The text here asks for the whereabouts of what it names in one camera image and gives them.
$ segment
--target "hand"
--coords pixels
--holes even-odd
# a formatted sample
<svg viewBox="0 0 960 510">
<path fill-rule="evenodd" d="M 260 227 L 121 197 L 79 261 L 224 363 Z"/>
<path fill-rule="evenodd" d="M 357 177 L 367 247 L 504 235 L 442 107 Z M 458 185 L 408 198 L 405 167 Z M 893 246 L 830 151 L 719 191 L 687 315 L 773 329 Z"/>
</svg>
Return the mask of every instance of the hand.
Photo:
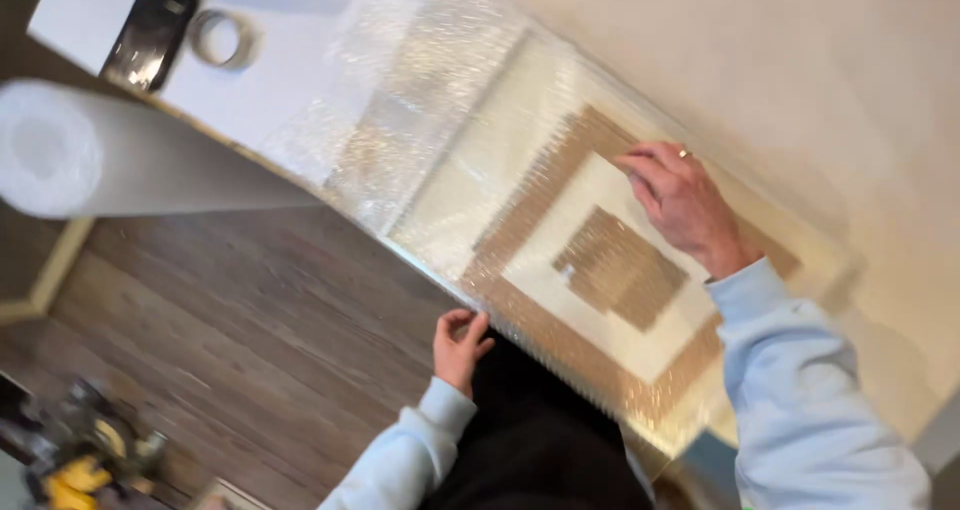
<svg viewBox="0 0 960 510">
<path fill-rule="evenodd" d="M 736 274 L 763 253 L 740 236 L 730 210 L 704 165 L 684 145 L 645 142 L 619 156 L 630 185 L 653 225 L 671 246 L 690 255 L 714 280 Z"/>
<path fill-rule="evenodd" d="M 480 341 L 489 322 L 490 316 L 486 313 L 474 315 L 467 309 L 454 309 L 437 319 L 437 335 L 433 338 L 434 375 L 471 400 L 477 361 L 494 348 L 494 338 Z M 458 332 L 467 323 L 466 331 Z"/>
</svg>

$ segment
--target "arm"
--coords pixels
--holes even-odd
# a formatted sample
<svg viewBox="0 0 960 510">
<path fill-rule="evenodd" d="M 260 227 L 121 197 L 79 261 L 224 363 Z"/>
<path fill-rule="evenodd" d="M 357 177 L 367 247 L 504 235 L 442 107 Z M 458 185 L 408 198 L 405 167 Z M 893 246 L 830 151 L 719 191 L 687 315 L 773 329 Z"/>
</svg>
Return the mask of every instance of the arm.
<svg viewBox="0 0 960 510">
<path fill-rule="evenodd" d="M 736 412 L 737 482 L 757 510 L 927 508 L 916 457 L 860 392 L 857 359 L 826 316 L 792 299 L 740 237 L 703 165 L 683 145 L 641 143 L 618 161 L 650 223 L 713 277 L 726 391 Z"/>
<path fill-rule="evenodd" d="M 454 309 L 437 320 L 434 376 L 415 409 L 364 450 L 318 510 L 413 510 L 444 480 L 457 459 L 457 443 L 474 418 L 474 368 L 494 347 L 483 338 L 489 317 Z M 466 332 L 458 335 L 462 326 Z"/>
<path fill-rule="evenodd" d="M 419 406 L 405 407 L 370 443 L 319 510 L 417 508 L 450 472 L 475 412 L 473 401 L 433 377 Z"/>
<path fill-rule="evenodd" d="M 853 348 L 813 302 L 790 298 L 767 259 L 707 288 L 725 320 L 745 507 L 929 507 L 927 474 L 860 392 Z"/>
</svg>

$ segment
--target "bubble wrap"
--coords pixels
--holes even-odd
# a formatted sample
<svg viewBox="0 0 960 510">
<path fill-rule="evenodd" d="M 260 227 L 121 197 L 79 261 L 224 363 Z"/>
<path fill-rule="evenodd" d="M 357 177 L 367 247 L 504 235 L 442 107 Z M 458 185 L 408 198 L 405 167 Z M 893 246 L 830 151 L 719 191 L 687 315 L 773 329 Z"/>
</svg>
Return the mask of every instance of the bubble wrap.
<svg viewBox="0 0 960 510">
<path fill-rule="evenodd" d="M 678 455 L 726 406 L 720 318 L 613 159 L 707 145 L 507 0 L 366 0 L 339 36 L 329 84 L 261 153 Z M 710 172 L 799 292 L 835 278 L 827 243 Z"/>
</svg>

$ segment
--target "light blue sleeve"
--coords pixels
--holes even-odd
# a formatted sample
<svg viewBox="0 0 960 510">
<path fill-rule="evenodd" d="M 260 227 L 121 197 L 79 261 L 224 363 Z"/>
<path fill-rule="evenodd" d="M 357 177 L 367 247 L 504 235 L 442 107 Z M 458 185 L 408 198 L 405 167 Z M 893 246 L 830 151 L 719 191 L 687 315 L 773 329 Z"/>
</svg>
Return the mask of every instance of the light blue sleeve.
<svg viewBox="0 0 960 510">
<path fill-rule="evenodd" d="M 417 508 L 450 472 L 475 413 L 473 401 L 433 377 L 419 406 L 400 412 L 318 510 Z"/>
<path fill-rule="evenodd" d="M 820 308 L 787 295 L 765 258 L 707 289 L 725 321 L 745 506 L 929 507 L 927 474 L 860 392 L 854 349 Z"/>
</svg>

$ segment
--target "person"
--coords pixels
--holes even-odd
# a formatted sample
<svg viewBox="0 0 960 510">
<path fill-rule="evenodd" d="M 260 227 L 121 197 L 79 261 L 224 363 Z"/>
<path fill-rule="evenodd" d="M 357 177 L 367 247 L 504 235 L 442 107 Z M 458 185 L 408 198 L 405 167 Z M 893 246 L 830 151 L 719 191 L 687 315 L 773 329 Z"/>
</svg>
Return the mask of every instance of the person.
<svg viewBox="0 0 960 510">
<path fill-rule="evenodd" d="M 897 509 L 930 480 L 858 386 L 850 343 L 790 297 L 682 145 L 618 158 L 650 223 L 712 276 L 744 507 Z M 465 309 L 437 321 L 435 376 L 319 505 L 333 509 L 652 508 L 617 425 Z M 466 327 L 465 332 L 458 332 Z"/>
</svg>

